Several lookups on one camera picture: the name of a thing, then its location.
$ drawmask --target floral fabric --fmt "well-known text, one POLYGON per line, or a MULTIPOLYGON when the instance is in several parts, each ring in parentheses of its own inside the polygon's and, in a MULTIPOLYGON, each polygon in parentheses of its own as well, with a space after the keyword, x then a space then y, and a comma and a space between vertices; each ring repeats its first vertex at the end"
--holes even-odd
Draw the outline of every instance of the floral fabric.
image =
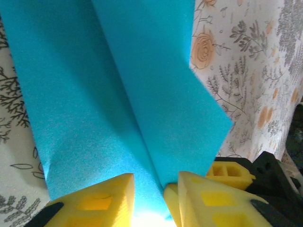
POLYGON ((190 66, 234 125, 218 155, 281 159, 303 92, 302 0, 197 0, 190 66))

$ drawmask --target gray branch print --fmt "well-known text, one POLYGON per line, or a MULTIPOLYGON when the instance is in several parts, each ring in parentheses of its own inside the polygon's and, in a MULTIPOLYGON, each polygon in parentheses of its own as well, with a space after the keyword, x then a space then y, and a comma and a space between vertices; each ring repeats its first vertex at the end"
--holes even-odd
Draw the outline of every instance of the gray branch print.
POLYGON ((233 70, 230 64, 226 67, 219 65, 220 76, 222 78, 222 85, 220 86, 217 75, 209 76, 206 82, 207 87, 215 96, 216 101, 219 102, 223 110, 228 116, 236 121, 245 112, 245 104, 247 100, 247 89, 245 82, 248 78, 248 68, 246 64, 246 57, 240 57, 235 62, 233 70))
POLYGON ((11 121, 6 121, 5 117, 0 118, 0 144, 6 143, 9 140, 11 121))
POLYGON ((298 47, 288 71, 292 84, 295 84, 298 78, 303 74, 303 44, 298 47))
POLYGON ((250 34, 247 31, 246 23, 241 20, 238 26, 232 28, 230 38, 235 39, 234 43, 239 43, 242 52, 248 50, 250 52, 249 57, 256 61, 261 52, 266 56, 268 48, 267 37, 264 31, 260 31, 257 20, 255 20, 249 29, 250 34))
POLYGON ((27 128, 29 120, 17 76, 5 75, 0 66, 0 105, 5 107, 16 126, 27 128))
POLYGON ((271 121, 268 124, 268 132, 270 132, 270 136, 276 135, 280 130, 279 121, 271 121))
POLYGON ((0 16, 0 50, 8 47, 9 47, 9 43, 4 33, 4 25, 0 16))
POLYGON ((280 12, 277 30, 277 35, 281 35, 279 50, 286 52, 284 66, 291 63, 296 41, 301 40, 303 31, 302 9, 302 0, 284 0, 284 7, 280 12))

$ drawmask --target yellow foam block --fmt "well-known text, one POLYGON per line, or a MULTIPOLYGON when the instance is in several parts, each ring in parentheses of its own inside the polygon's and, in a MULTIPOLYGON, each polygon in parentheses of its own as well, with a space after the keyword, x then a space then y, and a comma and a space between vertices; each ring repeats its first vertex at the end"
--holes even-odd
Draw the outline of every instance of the yellow foam block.
POLYGON ((129 227, 134 208, 134 175, 123 174, 58 198, 64 206, 45 227, 129 227))
POLYGON ((164 190, 163 197, 176 226, 182 227, 179 209, 178 185, 176 183, 168 184, 164 190))
POLYGON ((264 199, 190 172, 179 172, 178 197, 183 227, 271 227, 250 204, 264 199))
POLYGON ((206 178, 245 190, 256 179, 249 170, 236 162, 214 162, 206 178))

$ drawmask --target orange rose print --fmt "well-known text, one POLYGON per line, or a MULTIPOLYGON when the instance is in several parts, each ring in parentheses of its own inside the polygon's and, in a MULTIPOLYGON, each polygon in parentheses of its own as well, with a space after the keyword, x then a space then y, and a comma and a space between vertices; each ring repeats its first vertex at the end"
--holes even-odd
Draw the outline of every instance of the orange rose print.
POLYGON ((263 127, 266 118, 267 118, 267 106, 265 106, 261 111, 259 121, 258 121, 258 128, 259 129, 261 129, 263 127))
POLYGON ((269 112, 267 113, 267 117, 266 117, 266 122, 269 122, 270 121, 270 119, 271 119, 271 117, 272 117, 272 115, 273 115, 273 108, 271 107, 270 109, 269 109, 269 112))
POLYGON ((204 0, 204 4, 206 6, 214 6, 214 4, 217 2, 217 0, 204 0))
POLYGON ((276 88, 276 89, 275 89, 275 91, 274 91, 274 94, 273 94, 273 99, 275 99, 275 98, 276 98, 276 96, 277 96, 277 94, 278 94, 278 91, 279 91, 279 89, 278 89, 278 88, 276 88))
POLYGON ((194 40, 191 61, 198 69, 206 68, 214 56, 213 37, 206 33, 200 33, 194 40))

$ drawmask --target square hole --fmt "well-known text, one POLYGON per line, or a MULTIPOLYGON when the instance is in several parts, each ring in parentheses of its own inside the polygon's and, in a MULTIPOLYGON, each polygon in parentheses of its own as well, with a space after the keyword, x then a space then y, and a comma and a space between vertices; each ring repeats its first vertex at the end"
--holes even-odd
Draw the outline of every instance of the square hole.
POLYGON ((222 166, 213 166, 214 176, 224 176, 224 171, 222 166))
POLYGON ((242 176, 241 170, 235 166, 227 166, 227 175, 228 176, 242 176))
POLYGON ((77 206, 79 210, 107 210, 113 197, 107 193, 95 193, 84 197, 77 206))
POLYGON ((251 219, 244 213, 217 213, 213 215, 216 227, 253 227, 251 219))
POLYGON ((72 217, 68 219, 64 227, 100 227, 101 224, 100 217, 72 217))
POLYGON ((225 192, 202 192, 202 200, 206 206, 234 206, 234 198, 225 192))

